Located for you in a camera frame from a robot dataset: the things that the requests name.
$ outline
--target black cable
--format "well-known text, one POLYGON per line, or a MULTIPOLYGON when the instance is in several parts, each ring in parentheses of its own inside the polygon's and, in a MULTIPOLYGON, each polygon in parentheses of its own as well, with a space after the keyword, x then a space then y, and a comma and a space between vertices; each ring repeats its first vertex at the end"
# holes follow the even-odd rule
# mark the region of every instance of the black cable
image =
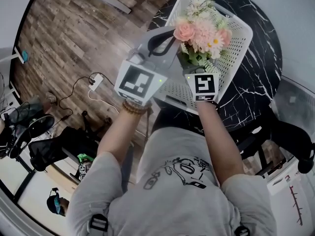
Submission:
POLYGON ((30 115, 30 109, 31 109, 31 105, 30 105, 30 103, 29 103, 28 101, 23 102, 23 104, 22 104, 22 105, 20 105, 20 106, 19 106, 19 108, 21 108, 21 107, 22 107, 25 103, 28 103, 28 105, 29 105, 28 114, 26 115, 26 117, 25 117, 23 120, 18 121, 18 120, 19 120, 19 115, 20 115, 20 113, 18 112, 18 109, 16 109, 16 112, 17 112, 18 117, 17 117, 17 119, 16 119, 15 123, 13 123, 14 125, 17 125, 17 124, 19 124, 19 123, 21 123, 21 122, 23 122, 23 121, 27 120, 27 118, 29 118, 29 115, 30 115))
POLYGON ((8 103, 8 100, 6 98, 4 98, 0 103, 2 104, 0 112, 2 112, 8 107, 9 103, 8 103))
POLYGON ((7 110, 2 111, 0 114, 2 115, 3 113, 5 113, 5 112, 7 112, 7 111, 9 111, 9 110, 11 110, 11 109, 16 109, 16 108, 15 108, 15 107, 9 108, 9 109, 7 109, 7 110))
POLYGON ((75 83, 73 84, 73 86, 72 86, 71 94, 70 94, 69 96, 65 97, 65 98, 62 98, 62 99, 59 101, 59 107, 60 107, 61 109, 63 109, 63 110, 70 110, 70 111, 71 111, 71 114, 70 114, 70 115, 67 115, 67 118, 70 117, 71 115, 73 115, 73 110, 72 110, 71 108, 64 108, 64 107, 62 107, 62 106, 60 105, 60 103, 61 103, 63 100, 68 99, 69 97, 71 97, 71 96, 73 95, 73 91, 74 91, 75 85, 77 84, 77 82, 78 82, 79 80, 82 80, 82 79, 84 79, 84 78, 87 78, 87 79, 89 80, 89 82, 91 82, 91 81, 90 81, 90 77, 86 77, 86 76, 83 76, 83 77, 77 79, 76 82, 75 82, 75 83))
POLYGON ((78 82, 79 80, 84 79, 84 78, 87 78, 87 79, 89 80, 89 83, 90 83, 91 85, 93 85, 93 83, 95 83, 95 80, 93 80, 93 79, 91 78, 91 76, 94 75, 94 74, 101 74, 102 76, 104 76, 104 77, 108 80, 108 82, 109 82, 112 86, 115 86, 115 85, 110 81, 110 79, 109 79, 106 75, 104 75, 103 73, 101 73, 101 72, 95 72, 95 73, 90 74, 89 77, 83 76, 83 77, 77 79, 76 82, 75 82, 75 83, 73 84, 73 86, 72 86, 71 94, 70 94, 69 96, 65 97, 65 98, 62 98, 62 99, 59 101, 59 107, 60 107, 61 109, 63 109, 63 110, 70 110, 70 111, 71 111, 71 114, 70 114, 70 115, 66 115, 66 116, 64 116, 64 117, 62 118, 63 120, 66 120, 66 119, 68 119, 71 115, 73 115, 73 110, 72 110, 71 108, 64 108, 64 107, 62 107, 62 106, 60 105, 60 103, 61 103, 63 100, 68 99, 69 97, 71 97, 71 96, 73 95, 74 87, 75 87, 75 85, 77 84, 77 82, 78 82))
POLYGON ((92 73, 92 74, 89 76, 89 81, 90 81, 90 79, 91 79, 91 76, 94 75, 94 74, 97 74, 97 73, 103 75, 103 76, 108 80, 108 82, 109 82, 112 86, 115 86, 115 85, 110 81, 110 79, 109 79, 106 75, 104 75, 103 73, 100 73, 100 72, 92 73))

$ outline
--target strap buckle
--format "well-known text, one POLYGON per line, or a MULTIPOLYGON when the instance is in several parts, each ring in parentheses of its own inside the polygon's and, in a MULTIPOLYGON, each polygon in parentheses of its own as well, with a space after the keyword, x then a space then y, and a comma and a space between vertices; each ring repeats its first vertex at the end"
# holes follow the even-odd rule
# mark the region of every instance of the strap buckle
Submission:
POLYGON ((236 236, 250 236, 251 233, 249 231, 249 229, 245 226, 239 226, 238 228, 236 228, 235 230, 235 235, 236 236))
POLYGON ((90 229, 96 229, 99 231, 107 232, 108 220, 102 214, 95 214, 90 220, 89 227, 90 229))

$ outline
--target cable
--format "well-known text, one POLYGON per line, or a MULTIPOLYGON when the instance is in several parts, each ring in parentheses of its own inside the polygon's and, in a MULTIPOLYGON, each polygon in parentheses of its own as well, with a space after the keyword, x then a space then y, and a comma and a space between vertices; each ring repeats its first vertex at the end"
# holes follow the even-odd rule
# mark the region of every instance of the cable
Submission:
POLYGON ((101 74, 102 76, 104 76, 104 78, 106 78, 106 79, 108 80, 108 82, 109 82, 112 86, 115 86, 115 85, 111 82, 111 80, 110 80, 105 74, 103 74, 103 73, 101 73, 101 72, 94 72, 94 73, 91 73, 91 74, 89 75, 89 77, 83 76, 83 77, 77 79, 76 82, 75 82, 75 83, 73 84, 73 86, 72 86, 71 94, 70 94, 69 96, 65 97, 65 98, 62 98, 62 99, 59 101, 59 107, 60 107, 61 109, 63 109, 63 110, 70 110, 70 111, 71 111, 71 114, 70 114, 70 115, 64 116, 64 117, 66 117, 66 119, 69 118, 71 115, 73 115, 73 110, 72 110, 71 108, 64 108, 64 107, 62 107, 62 106, 60 105, 60 103, 61 103, 63 100, 68 99, 69 97, 71 97, 71 96, 73 95, 74 87, 75 87, 75 85, 77 84, 77 82, 78 82, 79 80, 84 79, 84 78, 87 78, 87 79, 89 80, 89 83, 90 83, 91 85, 93 85, 93 83, 95 83, 95 80, 93 80, 93 79, 91 78, 91 76, 94 75, 94 74, 101 74))
MULTIPOLYGON (((50 129, 52 129, 53 127, 55 127, 59 122, 61 122, 62 120, 64 120, 64 117, 62 117, 59 121, 57 121, 57 123, 55 123, 50 129)), ((43 134, 40 134, 39 136, 35 137, 35 139, 32 142, 35 142, 39 137, 41 137, 43 134)))
MULTIPOLYGON (((115 108, 113 105, 109 104, 108 102, 106 102, 106 101, 104 101, 104 100, 101 100, 101 99, 99 99, 99 100, 97 100, 97 99, 92 99, 92 98, 90 97, 90 92, 91 92, 91 90, 92 90, 92 89, 90 89, 90 91, 88 92, 88 97, 89 97, 90 100, 102 101, 102 102, 104 102, 105 104, 107 104, 108 106, 111 106, 112 108, 114 108, 114 109, 116 110, 116 112, 119 114, 119 111, 117 110, 117 108, 115 108)), ((147 137, 145 134, 141 133, 141 132, 138 131, 138 130, 136 130, 136 132, 138 132, 139 134, 143 135, 144 137, 147 137)))
POLYGON ((92 99, 92 98, 90 97, 90 92, 91 92, 91 90, 92 90, 92 89, 90 89, 90 91, 88 92, 88 97, 89 97, 90 100, 102 101, 102 102, 106 103, 108 106, 114 108, 114 109, 116 110, 116 112, 119 114, 119 111, 117 110, 117 108, 115 108, 113 105, 109 104, 108 102, 106 102, 106 101, 104 101, 104 100, 92 99))
POLYGON ((68 99, 69 97, 71 97, 71 96, 73 95, 73 91, 74 91, 75 85, 77 84, 77 82, 78 82, 79 80, 82 80, 82 79, 84 79, 84 78, 87 78, 87 79, 89 80, 89 82, 90 82, 90 77, 86 77, 86 76, 83 76, 83 77, 77 79, 76 82, 75 82, 75 83, 73 84, 73 86, 72 86, 71 94, 70 94, 69 96, 65 97, 65 98, 62 98, 62 99, 59 101, 59 107, 60 107, 61 109, 63 109, 63 110, 70 110, 70 111, 71 111, 71 114, 68 115, 68 117, 70 117, 71 115, 73 115, 73 110, 72 110, 71 108, 64 108, 64 107, 62 107, 62 106, 60 105, 60 103, 61 103, 63 100, 68 99))
POLYGON ((107 78, 106 75, 104 75, 103 73, 100 73, 100 72, 92 73, 92 74, 89 76, 89 80, 91 79, 91 76, 92 76, 92 75, 97 74, 97 73, 103 75, 113 87, 115 86, 115 85, 110 81, 110 79, 107 78))

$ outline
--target cartoon print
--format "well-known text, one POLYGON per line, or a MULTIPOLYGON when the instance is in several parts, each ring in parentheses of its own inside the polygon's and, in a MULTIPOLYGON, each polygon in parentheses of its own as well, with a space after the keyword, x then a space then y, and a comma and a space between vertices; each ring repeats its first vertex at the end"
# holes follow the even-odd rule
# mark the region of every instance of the cartoon print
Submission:
POLYGON ((162 169, 164 169, 169 176, 175 173, 180 178, 183 185, 193 185, 200 189, 206 188, 206 185, 202 183, 203 181, 201 179, 203 177, 202 172, 204 170, 209 170, 209 164, 197 157, 193 160, 177 157, 172 161, 166 161, 163 166, 152 173, 152 177, 150 177, 143 186, 145 190, 151 190, 153 188, 160 177, 160 170, 162 169))

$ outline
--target chair wheel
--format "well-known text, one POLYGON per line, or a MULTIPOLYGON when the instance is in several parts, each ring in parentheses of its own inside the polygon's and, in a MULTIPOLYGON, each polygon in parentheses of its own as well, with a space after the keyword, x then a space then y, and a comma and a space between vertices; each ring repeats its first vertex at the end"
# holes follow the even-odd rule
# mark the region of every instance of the chair wheel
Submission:
POLYGON ((308 172, 312 170, 313 166, 314 166, 314 161, 312 159, 300 160, 297 165, 297 168, 300 173, 307 174, 308 172))

